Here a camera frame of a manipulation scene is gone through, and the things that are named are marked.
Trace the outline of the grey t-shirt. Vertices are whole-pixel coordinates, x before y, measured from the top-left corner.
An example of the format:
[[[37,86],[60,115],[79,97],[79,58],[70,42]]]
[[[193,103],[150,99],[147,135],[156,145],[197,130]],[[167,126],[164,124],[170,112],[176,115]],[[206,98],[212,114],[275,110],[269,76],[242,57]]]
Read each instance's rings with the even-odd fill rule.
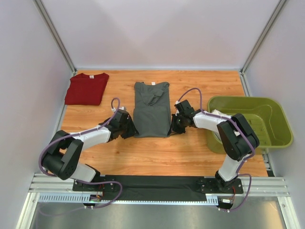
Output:
[[[136,138],[168,137],[171,126],[171,108],[168,82],[148,85],[136,82],[133,122]]]

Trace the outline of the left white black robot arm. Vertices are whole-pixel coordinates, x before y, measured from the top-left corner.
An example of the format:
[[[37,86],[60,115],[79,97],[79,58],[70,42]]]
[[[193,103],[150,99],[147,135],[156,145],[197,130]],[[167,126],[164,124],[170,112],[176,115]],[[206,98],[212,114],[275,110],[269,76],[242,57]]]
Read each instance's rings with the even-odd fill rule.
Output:
[[[97,126],[75,133],[58,131],[39,158],[39,166],[43,173],[82,182],[89,191],[100,187],[100,172],[95,168],[80,163],[82,151],[93,146],[105,144],[121,137],[123,139],[138,134],[130,114],[118,109],[114,114]]]

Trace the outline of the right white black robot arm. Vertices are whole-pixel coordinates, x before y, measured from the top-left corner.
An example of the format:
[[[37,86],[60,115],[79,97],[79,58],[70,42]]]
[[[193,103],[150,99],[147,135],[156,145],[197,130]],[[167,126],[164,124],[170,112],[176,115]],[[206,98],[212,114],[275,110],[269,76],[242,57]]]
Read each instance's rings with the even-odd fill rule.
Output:
[[[260,142],[242,114],[233,116],[218,111],[212,113],[194,110],[188,100],[177,101],[176,113],[172,115],[169,133],[184,134],[187,127],[210,130],[220,138],[225,160],[215,173],[214,186],[219,192],[226,192],[238,178],[238,173],[248,157],[255,153]]]

